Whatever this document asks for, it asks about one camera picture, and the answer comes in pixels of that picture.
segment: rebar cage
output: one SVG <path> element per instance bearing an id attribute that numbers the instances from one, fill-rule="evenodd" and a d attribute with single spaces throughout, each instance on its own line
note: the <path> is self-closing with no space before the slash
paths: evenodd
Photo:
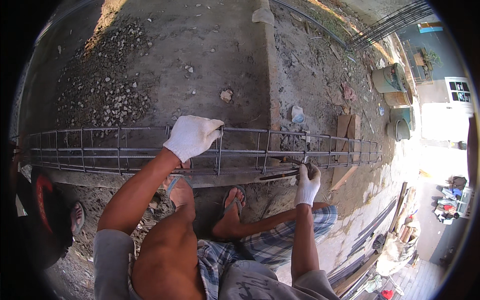
<path id="1" fill-rule="evenodd" d="M 172 126 L 93 127 L 39 132 L 25 137 L 25 160 L 34 166 L 80 172 L 133 174 L 161 150 Z M 296 170 L 272 157 L 291 157 L 319 168 L 382 160 L 376 142 L 307 132 L 220 127 L 221 138 L 193 158 L 188 175 L 265 174 Z"/>
<path id="2" fill-rule="evenodd" d="M 348 47 L 360 50 L 380 41 L 395 31 L 404 28 L 426 16 L 433 10 L 425 0 L 417 0 L 378 20 L 362 32 L 354 35 Z"/>

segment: person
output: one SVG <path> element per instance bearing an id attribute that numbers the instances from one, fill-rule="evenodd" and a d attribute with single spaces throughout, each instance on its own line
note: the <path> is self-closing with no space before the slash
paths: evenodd
<path id="1" fill-rule="evenodd" d="M 22 159 L 21 149 L 18 150 L 10 168 L 10 188 L 21 204 L 17 204 L 17 211 L 27 252 L 34 266 L 44 270 L 65 257 L 73 243 L 73 234 L 82 229 L 85 212 L 80 202 L 68 207 L 41 168 L 32 168 L 31 183 L 18 172 Z"/>
<path id="2" fill-rule="evenodd" d="M 454 213 L 454 214 L 448 213 L 448 214 L 446 214 L 446 216 L 445 216 L 445 219 L 447 219 L 447 220 L 450 220 L 450 219 L 458 219 L 458 218 L 460 218 L 460 215 L 459 215 L 458 213 Z"/>
<path id="3" fill-rule="evenodd" d="M 339 299 L 319 268 L 315 246 L 337 219 L 334 206 L 313 202 L 320 188 L 316 167 L 309 178 L 300 166 L 295 209 L 255 223 L 240 222 L 248 195 L 240 186 L 230 188 L 213 228 L 225 242 L 197 240 L 190 179 L 169 174 L 190 168 L 190 158 L 220 137 L 221 125 L 179 117 L 160 153 L 112 197 L 94 239 L 96 299 Z M 135 260 L 130 234 L 162 183 L 175 212 L 148 232 Z M 292 287 L 275 275 L 290 260 Z"/>

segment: hand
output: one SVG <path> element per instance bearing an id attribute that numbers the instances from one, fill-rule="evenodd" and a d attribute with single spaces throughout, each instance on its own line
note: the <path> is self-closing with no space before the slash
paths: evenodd
<path id="1" fill-rule="evenodd" d="M 24 153 L 22 151 L 22 143 L 23 139 L 25 137 L 25 133 L 22 132 L 20 134 L 20 137 L 18 139 L 18 145 L 13 142 L 9 141 L 8 148 L 9 148 L 9 154 L 11 154 L 11 163 L 10 163 L 10 188 L 13 193 L 16 191 L 16 186 L 17 186 L 17 175 L 18 175 L 18 163 L 23 161 L 24 159 Z"/>
<path id="2" fill-rule="evenodd" d="M 181 116 L 163 146 L 184 163 L 208 150 L 213 141 L 220 137 L 221 133 L 216 129 L 223 124 L 223 121 L 215 119 Z"/>
<path id="3" fill-rule="evenodd" d="M 313 176 L 312 179 L 308 178 L 307 166 L 302 164 L 300 166 L 300 182 L 297 188 L 297 195 L 295 196 L 295 207 L 300 203 L 306 203 L 310 206 L 313 205 L 315 195 L 320 188 L 320 170 L 312 165 Z"/>

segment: plaid shorts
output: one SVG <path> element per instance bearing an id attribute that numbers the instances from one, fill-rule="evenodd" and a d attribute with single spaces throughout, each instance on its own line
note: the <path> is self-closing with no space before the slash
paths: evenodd
<path id="1" fill-rule="evenodd" d="M 312 212 L 313 234 L 319 243 L 337 220 L 335 206 L 328 206 Z M 272 271 L 291 260 L 295 221 L 278 224 L 270 231 L 260 232 L 243 238 L 241 241 L 255 260 Z M 205 287 L 206 299 L 217 300 L 219 279 L 228 264 L 244 259 L 240 257 L 232 243 L 198 240 L 198 268 Z"/>

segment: white work glove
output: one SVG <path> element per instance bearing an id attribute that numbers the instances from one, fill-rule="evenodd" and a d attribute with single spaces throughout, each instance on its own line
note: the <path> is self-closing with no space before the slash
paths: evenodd
<path id="1" fill-rule="evenodd" d="M 208 150 L 213 141 L 220 137 L 221 133 L 216 129 L 223 124 L 223 121 L 215 119 L 181 116 L 163 146 L 184 163 Z"/>
<path id="2" fill-rule="evenodd" d="M 313 166 L 313 178 L 308 178 L 307 166 L 302 164 L 300 166 L 300 181 L 297 188 L 297 195 L 295 196 L 295 207 L 301 203 L 313 205 L 315 195 L 320 188 L 320 170 Z"/>

